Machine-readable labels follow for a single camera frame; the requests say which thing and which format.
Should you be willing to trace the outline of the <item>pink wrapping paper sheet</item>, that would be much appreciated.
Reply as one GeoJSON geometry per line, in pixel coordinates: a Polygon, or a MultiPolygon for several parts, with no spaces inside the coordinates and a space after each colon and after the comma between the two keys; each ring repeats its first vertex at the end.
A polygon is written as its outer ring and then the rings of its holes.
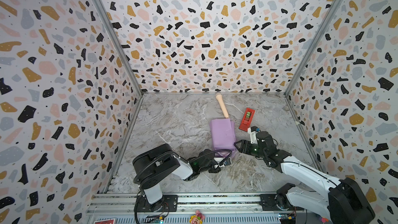
{"type": "Polygon", "coordinates": [[[213,119],[210,122],[213,150],[228,149],[232,151],[230,158],[236,154],[235,123],[231,119],[213,119]]]}

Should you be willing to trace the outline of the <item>red tape dispenser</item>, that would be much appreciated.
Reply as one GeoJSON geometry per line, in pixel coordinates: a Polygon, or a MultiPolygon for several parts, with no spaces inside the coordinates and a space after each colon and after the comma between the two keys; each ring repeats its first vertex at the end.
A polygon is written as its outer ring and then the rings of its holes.
{"type": "Polygon", "coordinates": [[[248,131],[248,129],[250,128],[252,119],[254,117],[254,114],[255,114],[255,110],[253,110],[251,108],[246,108],[246,111],[244,112],[244,116],[239,125],[240,130],[245,131],[245,132],[248,131]]]}

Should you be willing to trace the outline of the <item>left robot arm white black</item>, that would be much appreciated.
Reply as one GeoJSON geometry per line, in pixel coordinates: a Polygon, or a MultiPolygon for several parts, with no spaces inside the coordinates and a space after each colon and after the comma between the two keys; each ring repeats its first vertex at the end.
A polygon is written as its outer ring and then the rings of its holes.
{"type": "Polygon", "coordinates": [[[160,183],[174,174],[184,181],[198,178],[202,172],[219,173],[231,162],[232,150],[205,149],[197,157],[183,158],[169,144],[163,144],[138,155],[132,162],[136,176],[133,182],[150,205],[163,201],[160,183]]]}

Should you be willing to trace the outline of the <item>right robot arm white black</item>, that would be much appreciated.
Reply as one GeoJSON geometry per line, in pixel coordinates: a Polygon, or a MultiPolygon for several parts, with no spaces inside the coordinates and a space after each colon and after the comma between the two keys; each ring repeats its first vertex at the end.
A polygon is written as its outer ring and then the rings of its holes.
{"type": "Polygon", "coordinates": [[[369,224],[375,218],[365,194],[358,183],[325,174],[277,148],[275,140],[266,131],[249,130],[250,140],[240,140],[235,148],[247,155],[263,160],[280,173],[289,175],[310,188],[304,190],[287,183],[279,188],[274,204],[282,211],[300,207],[334,224],[369,224]]]}

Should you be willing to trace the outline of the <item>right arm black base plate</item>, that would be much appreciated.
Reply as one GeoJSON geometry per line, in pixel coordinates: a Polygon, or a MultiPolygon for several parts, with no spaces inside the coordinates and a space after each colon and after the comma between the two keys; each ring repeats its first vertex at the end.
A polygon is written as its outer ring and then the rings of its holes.
{"type": "Polygon", "coordinates": [[[281,194],[260,194],[259,204],[263,211],[304,211],[301,207],[291,205],[281,194]]]}

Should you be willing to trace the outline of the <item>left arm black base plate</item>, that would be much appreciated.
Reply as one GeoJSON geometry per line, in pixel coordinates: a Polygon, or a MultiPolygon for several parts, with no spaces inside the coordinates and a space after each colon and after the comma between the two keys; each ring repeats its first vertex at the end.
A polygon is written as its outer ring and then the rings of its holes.
{"type": "Polygon", "coordinates": [[[159,201],[149,203],[146,196],[138,196],[135,202],[136,213],[176,212],[178,204],[177,195],[163,195],[159,201]]]}

